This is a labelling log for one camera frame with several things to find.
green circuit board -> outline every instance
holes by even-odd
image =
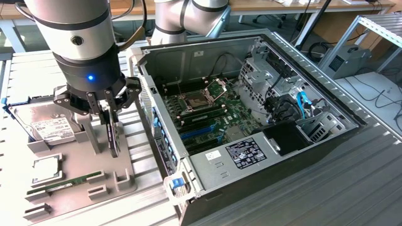
[[[212,103],[203,98],[201,90],[163,97],[180,136],[200,131],[209,126],[213,127],[207,133],[181,138],[189,155],[248,136],[252,130],[260,127],[259,122],[249,114],[249,110],[236,98],[233,90],[236,88],[231,88],[228,85],[225,85],[225,88],[227,91]],[[208,87],[208,92],[209,96],[216,98],[223,92],[221,85],[213,82]],[[185,116],[188,114],[188,111],[185,111],[188,105],[195,110],[191,113],[196,113],[196,110],[204,112],[192,118],[187,117],[193,120],[189,123],[185,121],[187,118],[177,119],[177,115]]]

motherboard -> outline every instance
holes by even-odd
[[[248,136],[260,127],[235,89],[232,83],[213,79],[204,89],[163,97],[189,155]]]

blue pcie slot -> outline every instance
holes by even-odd
[[[205,134],[205,133],[211,133],[215,130],[215,125],[216,124],[213,124],[213,125],[211,125],[208,127],[204,127],[201,129],[197,129],[197,130],[195,130],[195,131],[192,131],[189,133],[184,133],[183,135],[180,135],[181,140],[184,140],[184,139],[187,139],[189,137]]]

hard disk drive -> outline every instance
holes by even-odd
[[[48,145],[57,145],[73,141],[73,134],[82,131],[73,120],[73,112],[57,106],[52,96],[32,98],[24,104],[10,104],[8,111],[32,141],[44,140]]]

gray robot arm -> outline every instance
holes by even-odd
[[[185,41],[185,30],[217,38],[228,22],[228,0],[155,0],[152,45]]]

